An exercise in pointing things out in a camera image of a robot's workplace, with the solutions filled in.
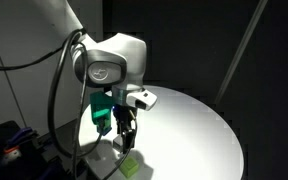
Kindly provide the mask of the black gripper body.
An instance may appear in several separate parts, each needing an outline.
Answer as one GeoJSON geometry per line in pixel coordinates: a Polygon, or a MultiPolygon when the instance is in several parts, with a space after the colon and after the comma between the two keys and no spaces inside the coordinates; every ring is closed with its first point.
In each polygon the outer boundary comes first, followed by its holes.
{"type": "Polygon", "coordinates": [[[117,122],[117,133],[131,129],[131,121],[137,116],[137,109],[129,106],[115,105],[113,115],[117,122]]]}

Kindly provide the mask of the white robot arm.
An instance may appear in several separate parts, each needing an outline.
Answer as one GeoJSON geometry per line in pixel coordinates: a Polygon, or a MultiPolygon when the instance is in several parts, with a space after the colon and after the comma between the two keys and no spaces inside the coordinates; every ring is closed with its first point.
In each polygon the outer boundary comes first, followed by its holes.
{"type": "Polygon", "coordinates": [[[60,145],[54,123],[56,91],[65,59],[70,56],[74,72],[85,87],[111,89],[110,103],[117,115],[123,149],[127,150],[135,141],[135,131],[130,128],[125,113],[135,113],[139,109],[150,110],[157,100],[156,96],[143,87],[146,43],[122,33],[96,42],[88,35],[67,0],[44,0],[42,6],[55,28],[65,38],[48,99],[48,128],[55,147],[67,157],[72,155],[60,145]]]}

